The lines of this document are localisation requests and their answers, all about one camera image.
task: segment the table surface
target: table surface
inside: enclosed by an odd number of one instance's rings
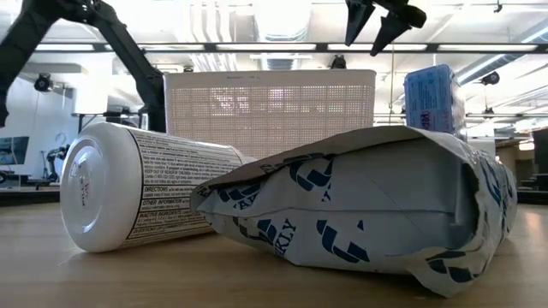
[[[216,234],[103,254],[65,234],[58,204],[0,208],[0,307],[548,307],[548,206],[520,205],[511,236],[466,292],[413,277],[294,266]]]

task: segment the white plastic crate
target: white plastic crate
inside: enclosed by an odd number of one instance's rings
[[[167,131],[268,157],[372,127],[375,75],[342,69],[167,74]]]

